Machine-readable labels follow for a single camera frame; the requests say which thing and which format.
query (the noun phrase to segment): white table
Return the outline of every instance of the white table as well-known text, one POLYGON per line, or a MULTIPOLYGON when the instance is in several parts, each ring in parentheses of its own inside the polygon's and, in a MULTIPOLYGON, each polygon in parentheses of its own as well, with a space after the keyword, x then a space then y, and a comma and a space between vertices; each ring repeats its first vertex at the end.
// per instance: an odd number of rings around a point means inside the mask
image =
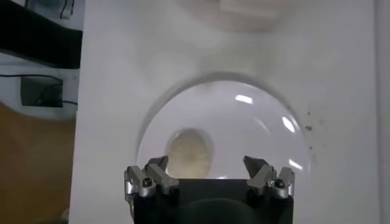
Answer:
POLYGON ((374 1, 297 0, 272 32, 229 34, 175 0, 88 0, 70 224, 131 222, 123 170, 149 107, 212 70, 256 77, 312 126, 303 223, 378 223, 373 23, 374 1))

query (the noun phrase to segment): beige round object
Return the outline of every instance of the beige round object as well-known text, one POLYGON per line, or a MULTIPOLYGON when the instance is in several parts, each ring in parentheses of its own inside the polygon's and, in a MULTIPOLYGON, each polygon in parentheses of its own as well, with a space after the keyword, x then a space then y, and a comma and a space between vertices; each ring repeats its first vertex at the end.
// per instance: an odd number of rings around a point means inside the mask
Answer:
POLYGON ((211 149, 194 129, 179 132, 167 145, 167 173, 175 178, 205 178, 211 166, 211 149))

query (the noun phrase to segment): black wire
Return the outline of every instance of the black wire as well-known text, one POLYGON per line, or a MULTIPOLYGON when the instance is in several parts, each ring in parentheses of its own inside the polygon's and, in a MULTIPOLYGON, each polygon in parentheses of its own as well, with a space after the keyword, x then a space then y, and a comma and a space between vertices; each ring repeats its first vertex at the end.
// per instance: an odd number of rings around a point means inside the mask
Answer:
POLYGON ((72 1, 72 10, 71 10, 71 15, 73 15, 73 8, 74 8, 74 2, 75 2, 76 0, 73 0, 72 1))
POLYGON ((68 100, 59 100, 59 102, 61 102, 61 103, 68 103, 68 104, 73 104, 73 105, 76 105, 76 106, 78 106, 79 104, 78 103, 76 103, 76 102, 73 102, 73 101, 68 101, 68 100))
POLYGON ((65 0, 65 3, 64 3, 62 10, 61 10, 60 19, 62 19, 62 14, 63 14, 63 11, 65 10, 67 4, 68 4, 68 0, 65 0))
POLYGON ((55 79, 55 80, 59 81, 60 83, 62 83, 62 79, 57 78, 57 77, 54 77, 54 76, 51 76, 51 75, 29 75, 29 74, 25 74, 25 75, 0 75, 0 77, 4 77, 4 78, 15 78, 15 77, 42 77, 42 78, 51 78, 51 79, 55 79))
POLYGON ((52 85, 49 85, 49 86, 46 86, 43 91, 41 92, 41 94, 39 94, 38 98, 36 99, 35 103, 40 103, 42 101, 42 98, 44 97, 44 95, 46 94, 46 92, 50 89, 50 88, 53 88, 55 86, 62 86, 62 83, 58 83, 58 84, 52 84, 52 85))

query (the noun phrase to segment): white surface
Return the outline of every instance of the white surface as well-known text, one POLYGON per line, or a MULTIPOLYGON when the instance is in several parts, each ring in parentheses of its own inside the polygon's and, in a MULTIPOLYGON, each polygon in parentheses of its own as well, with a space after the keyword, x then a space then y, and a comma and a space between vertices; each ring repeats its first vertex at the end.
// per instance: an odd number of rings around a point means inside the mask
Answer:
POLYGON ((172 137, 187 128, 209 138, 213 156, 207 178, 249 179, 245 155, 265 159, 278 172, 292 168, 296 222, 309 219, 309 148, 294 116, 276 98, 252 85, 227 80, 184 90, 151 120, 137 164, 144 167, 151 158, 165 155, 172 137))
POLYGON ((377 83, 382 222, 390 224, 390 1, 377 1, 377 83))
POLYGON ((149 107, 212 70, 255 77, 313 128, 304 223, 379 222, 373 1, 301 0, 270 33, 231 34, 175 1, 89 0, 84 28, 70 224, 130 222, 123 170, 149 107))

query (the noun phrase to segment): wooden floor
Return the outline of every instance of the wooden floor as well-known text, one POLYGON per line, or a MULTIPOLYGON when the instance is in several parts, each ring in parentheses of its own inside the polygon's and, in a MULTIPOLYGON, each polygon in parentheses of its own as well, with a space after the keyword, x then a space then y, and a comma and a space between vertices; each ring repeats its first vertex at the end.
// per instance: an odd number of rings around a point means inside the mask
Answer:
POLYGON ((36 224, 69 207, 75 124, 0 102, 0 223, 36 224))

